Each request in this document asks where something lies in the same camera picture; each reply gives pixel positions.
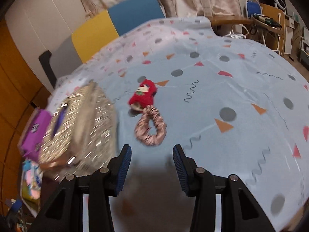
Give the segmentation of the pink satin scrunchie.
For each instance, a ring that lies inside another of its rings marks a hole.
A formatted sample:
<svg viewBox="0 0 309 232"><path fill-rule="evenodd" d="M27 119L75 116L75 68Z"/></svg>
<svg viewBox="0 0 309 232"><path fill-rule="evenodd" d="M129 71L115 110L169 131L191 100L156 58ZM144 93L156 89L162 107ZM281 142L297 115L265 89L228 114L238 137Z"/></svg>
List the pink satin scrunchie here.
<svg viewBox="0 0 309 232"><path fill-rule="evenodd" d="M166 123L159 110L148 105L135 126L135 137L146 146L158 146L166 137Z"/></svg>

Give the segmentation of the blue tissue packet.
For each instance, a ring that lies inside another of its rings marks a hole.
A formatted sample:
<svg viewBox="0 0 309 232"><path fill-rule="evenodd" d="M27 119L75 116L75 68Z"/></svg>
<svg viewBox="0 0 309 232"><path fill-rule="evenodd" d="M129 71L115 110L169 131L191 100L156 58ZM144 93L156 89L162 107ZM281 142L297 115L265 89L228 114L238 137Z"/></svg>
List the blue tissue packet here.
<svg viewBox="0 0 309 232"><path fill-rule="evenodd" d="M43 176L43 173L42 172L35 172L34 173L34 182L33 182L33 188L35 190L38 190L40 191L41 189L41 185L42 185L42 176Z"/></svg>

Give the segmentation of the gold rectangular tray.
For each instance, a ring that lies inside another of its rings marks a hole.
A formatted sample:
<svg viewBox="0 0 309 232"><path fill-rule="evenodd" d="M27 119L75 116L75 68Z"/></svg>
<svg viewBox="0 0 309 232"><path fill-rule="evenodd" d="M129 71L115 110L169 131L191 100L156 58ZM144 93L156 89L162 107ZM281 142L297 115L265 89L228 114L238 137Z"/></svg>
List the gold rectangular tray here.
<svg viewBox="0 0 309 232"><path fill-rule="evenodd" d="M40 191L33 188L34 173L43 172L39 165L29 159L22 164L20 196L24 205L28 208L32 216L36 217L40 211Z"/></svg>

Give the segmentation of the ornate silver tissue box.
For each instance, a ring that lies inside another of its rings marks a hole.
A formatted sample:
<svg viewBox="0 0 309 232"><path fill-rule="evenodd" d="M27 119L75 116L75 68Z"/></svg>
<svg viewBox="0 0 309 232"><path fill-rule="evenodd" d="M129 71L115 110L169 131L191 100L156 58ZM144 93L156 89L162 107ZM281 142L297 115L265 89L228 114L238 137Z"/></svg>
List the ornate silver tissue box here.
<svg viewBox="0 0 309 232"><path fill-rule="evenodd" d="M90 175L117 154L117 116L95 82L79 88L55 110L43 137L38 164L45 177Z"/></svg>

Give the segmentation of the purple carton box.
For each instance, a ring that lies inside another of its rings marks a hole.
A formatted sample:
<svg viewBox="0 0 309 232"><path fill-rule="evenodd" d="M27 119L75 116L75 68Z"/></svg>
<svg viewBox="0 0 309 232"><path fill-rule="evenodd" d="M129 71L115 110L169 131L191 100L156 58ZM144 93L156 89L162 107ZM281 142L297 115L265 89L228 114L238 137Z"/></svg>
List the purple carton box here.
<svg viewBox="0 0 309 232"><path fill-rule="evenodd" d="M52 116L39 107L31 114L18 142L18 148L24 158L38 162L43 137Z"/></svg>

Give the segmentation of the patterned light blue tablecloth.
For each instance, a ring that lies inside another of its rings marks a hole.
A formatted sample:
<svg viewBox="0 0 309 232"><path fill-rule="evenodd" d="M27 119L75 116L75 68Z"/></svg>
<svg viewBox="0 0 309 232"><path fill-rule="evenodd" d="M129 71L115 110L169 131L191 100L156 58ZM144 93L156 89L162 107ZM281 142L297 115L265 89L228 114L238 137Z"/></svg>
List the patterned light blue tablecloth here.
<svg viewBox="0 0 309 232"><path fill-rule="evenodd" d="M167 125L162 144L139 142L128 101L142 79ZM276 231L308 199L308 82L284 58L248 39L214 34L203 17L156 19L101 49L59 81L48 110L79 86L97 82L117 114L117 145L132 161L119 197L116 231L188 231L194 199L185 196L174 145L214 175L238 175Z"/></svg>

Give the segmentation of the wooden side desk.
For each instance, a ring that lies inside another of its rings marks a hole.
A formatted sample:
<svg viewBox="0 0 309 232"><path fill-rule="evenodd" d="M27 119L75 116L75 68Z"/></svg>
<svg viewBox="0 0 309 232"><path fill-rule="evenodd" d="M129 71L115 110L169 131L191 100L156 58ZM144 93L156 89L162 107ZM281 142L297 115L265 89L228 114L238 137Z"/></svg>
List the wooden side desk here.
<svg viewBox="0 0 309 232"><path fill-rule="evenodd" d="M214 15L209 18L211 27L218 35L229 32L233 25L251 25L253 21L239 15Z"/></svg>

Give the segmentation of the grey yellow blue chair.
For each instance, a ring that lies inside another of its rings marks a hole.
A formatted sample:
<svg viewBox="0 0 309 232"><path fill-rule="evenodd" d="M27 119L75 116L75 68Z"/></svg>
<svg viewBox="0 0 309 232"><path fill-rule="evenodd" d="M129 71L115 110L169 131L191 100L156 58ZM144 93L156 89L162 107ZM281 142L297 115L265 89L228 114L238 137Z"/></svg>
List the grey yellow blue chair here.
<svg viewBox="0 0 309 232"><path fill-rule="evenodd" d="M165 18L158 0L125 0L83 23L53 52L39 56L53 88L59 78L71 74L101 48L139 25Z"/></svg>

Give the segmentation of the white carton on desk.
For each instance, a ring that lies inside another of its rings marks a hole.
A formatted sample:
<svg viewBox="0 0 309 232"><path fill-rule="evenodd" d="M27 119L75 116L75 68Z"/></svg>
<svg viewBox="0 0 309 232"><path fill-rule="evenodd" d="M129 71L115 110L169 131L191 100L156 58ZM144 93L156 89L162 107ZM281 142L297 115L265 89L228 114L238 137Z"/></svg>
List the white carton on desk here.
<svg viewBox="0 0 309 232"><path fill-rule="evenodd" d="M212 0L200 0L204 16L207 18L213 17L213 3Z"/></svg>

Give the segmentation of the blue folding chair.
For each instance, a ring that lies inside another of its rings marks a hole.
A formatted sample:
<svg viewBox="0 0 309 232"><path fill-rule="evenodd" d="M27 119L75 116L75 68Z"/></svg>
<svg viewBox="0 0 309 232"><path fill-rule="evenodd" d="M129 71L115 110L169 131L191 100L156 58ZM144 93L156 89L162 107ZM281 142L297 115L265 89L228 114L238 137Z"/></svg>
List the blue folding chair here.
<svg viewBox="0 0 309 232"><path fill-rule="evenodd" d="M246 0L245 12L253 22L255 40L280 56L284 54L285 21L284 13L275 7L260 4L257 0Z"/></svg>

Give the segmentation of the small white fan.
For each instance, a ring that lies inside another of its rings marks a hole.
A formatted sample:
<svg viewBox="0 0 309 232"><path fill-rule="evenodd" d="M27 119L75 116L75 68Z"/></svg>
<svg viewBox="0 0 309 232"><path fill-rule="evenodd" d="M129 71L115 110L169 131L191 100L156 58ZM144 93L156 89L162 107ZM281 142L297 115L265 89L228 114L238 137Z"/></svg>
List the small white fan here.
<svg viewBox="0 0 309 232"><path fill-rule="evenodd" d="M277 9L280 9L286 14L286 5L283 0L274 0L274 6Z"/></svg>

